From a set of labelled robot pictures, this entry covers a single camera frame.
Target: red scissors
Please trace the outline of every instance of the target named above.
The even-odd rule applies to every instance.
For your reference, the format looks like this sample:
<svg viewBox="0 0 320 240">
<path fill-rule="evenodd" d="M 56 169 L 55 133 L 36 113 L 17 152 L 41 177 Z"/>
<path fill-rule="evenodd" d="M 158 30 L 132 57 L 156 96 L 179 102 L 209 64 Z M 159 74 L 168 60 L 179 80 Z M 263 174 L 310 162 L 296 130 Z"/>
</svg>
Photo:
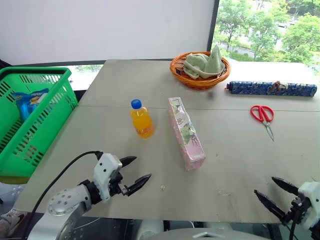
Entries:
<svg viewBox="0 0 320 240">
<path fill-rule="evenodd" d="M 255 114 L 254 110 L 258 110 L 259 116 L 257 116 Z M 268 116 L 266 111 L 270 112 L 271 118 Z M 266 131 L 268 132 L 270 138 L 272 139 L 272 141 L 275 141 L 274 134 L 270 128 L 270 123 L 272 122 L 272 120 L 274 119 L 274 116 L 275 116 L 274 111 L 268 106 L 254 105 L 253 107 L 251 107 L 250 113 L 256 120 L 258 120 L 259 122 L 264 124 Z"/>
</svg>

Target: blue bottle cap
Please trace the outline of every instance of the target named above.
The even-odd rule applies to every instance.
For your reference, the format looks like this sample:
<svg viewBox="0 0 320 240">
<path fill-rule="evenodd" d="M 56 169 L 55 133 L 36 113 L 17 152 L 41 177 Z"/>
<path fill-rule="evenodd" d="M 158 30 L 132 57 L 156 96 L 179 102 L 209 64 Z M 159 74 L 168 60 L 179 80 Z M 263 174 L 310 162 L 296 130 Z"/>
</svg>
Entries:
<svg viewBox="0 0 320 240">
<path fill-rule="evenodd" d="M 132 107 L 133 109 L 139 109 L 139 108 L 142 107 L 142 103 L 141 103 L 141 101 L 140 101 L 139 99 L 133 99 L 133 100 L 131 101 L 131 107 Z"/>
</svg>

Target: tissue box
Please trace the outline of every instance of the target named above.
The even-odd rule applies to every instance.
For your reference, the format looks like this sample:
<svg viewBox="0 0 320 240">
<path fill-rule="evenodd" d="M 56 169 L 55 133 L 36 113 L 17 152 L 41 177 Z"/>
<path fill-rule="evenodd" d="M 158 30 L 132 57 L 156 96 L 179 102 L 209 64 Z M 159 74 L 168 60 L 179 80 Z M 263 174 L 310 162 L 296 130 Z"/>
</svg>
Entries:
<svg viewBox="0 0 320 240">
<path fill-rule="evenodd" d="M 185 169 L 190 171 L 202 166 L 206 155 L 180 97 L 169 98 L 170 122 L 180 145 Z"/>
</svg>

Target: orange basket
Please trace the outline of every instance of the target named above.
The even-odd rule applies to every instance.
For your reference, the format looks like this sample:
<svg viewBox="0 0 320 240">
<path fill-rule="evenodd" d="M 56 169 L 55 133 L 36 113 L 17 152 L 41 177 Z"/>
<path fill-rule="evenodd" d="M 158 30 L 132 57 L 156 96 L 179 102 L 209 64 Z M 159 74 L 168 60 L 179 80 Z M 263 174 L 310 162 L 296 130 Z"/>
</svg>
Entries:
<svg viewBox="0 0 320 240">
<path fill-rule="evenodd" d="M 222 58 L 222 62 L 225 64 L 224 70 L 216 75 L 211 76 L 208 78 L 202 78 L 199 76 L 197 79 L 191 78 L 189 75 L 187 75 L 184 71 L 184 61 L 186 60 L 187 55 L 189 54 L 205 54 L 207 56 L 210 56 L 209 51 L 192 51 L 187 52 L 184 54 L 181 54 L 174 58 L 172 62 L 170 63 L 170 71 L 172 74 L 183 84 L 187 85 L 189 88 L 204 91 L 207 89 L 212 88 L 213 86 L 217 85 L 218 83 L 225 80 L 229 74 L 230 74 L 230 64 L 224 57 Z"/>
</svg>

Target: bottle label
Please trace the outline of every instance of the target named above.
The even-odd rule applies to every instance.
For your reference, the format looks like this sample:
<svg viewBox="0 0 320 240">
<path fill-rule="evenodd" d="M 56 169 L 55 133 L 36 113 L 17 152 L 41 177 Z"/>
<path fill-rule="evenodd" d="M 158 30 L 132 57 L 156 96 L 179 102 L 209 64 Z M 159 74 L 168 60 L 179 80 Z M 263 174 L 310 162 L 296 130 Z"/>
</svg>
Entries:
<svg viewBox="0 0 320 240">
<path fill-rule="evenodd" d="M 144 135 L 144 134 L 150 133 L 150 132 L 152 131 L 152 127 L 143 128 L 143 129 L 140 129 L 140 130 L 135 129 L 135 130 L 136 130 L 136 132 L 137 132 L 138 134 Z"/>
</svg>

